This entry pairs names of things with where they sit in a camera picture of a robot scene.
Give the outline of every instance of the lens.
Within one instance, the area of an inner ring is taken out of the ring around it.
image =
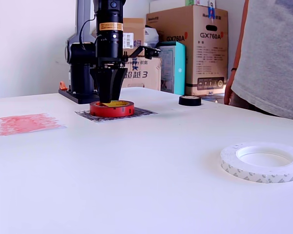
[[[112,2],[111,3],[111,7],[116,8],[117,7],[117,3],[116,2]]]

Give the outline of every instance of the patterned paper sheet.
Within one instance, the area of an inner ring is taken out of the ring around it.
[[[97,117],[97,116],[92,116],[90,114],[90,111],[77,111],[76,114],[87,118],[95,123],[103,123],[103,122],[108,122],[108,121],[113,121],[117,119],[125,119],[125,118],[135,118],[135,117],[140,117],[140,116],[149,116],[149,115],[156,115],[156,112],[141,109],[135,107],[135,114],[132,116],[126,116],[126,117],[119,117],[119,118],[106,118],[106,117]]]
[[[65,128],[49,114],[10,116],[0,118],[0,136]]]

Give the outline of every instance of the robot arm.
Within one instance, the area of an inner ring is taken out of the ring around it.
[[[123,6],[126,0],[94,0],[97,19],[96,43],[90,35],[90,26],[79,34],[84,22],[90,19],[90,0],[77,0],[76,34],[67,41],[66,59],[71,65],[68,91],[60,91],[67,98],[87,104],[100,100],[110,103],[119,100],[127,73],[125,64],[129,56],[123,53]],[[160,50],[140,46],[130,56],[135,58],[145,49],[147,59],[157,57]]]

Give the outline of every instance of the person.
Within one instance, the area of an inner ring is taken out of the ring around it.
[[[226,105],[293,119],[293,0],[246,0]]]

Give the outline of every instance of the gray t-shirt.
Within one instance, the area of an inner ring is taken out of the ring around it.
[[[232,90],[266,112],[293,119],[293,0],[250,0]]]

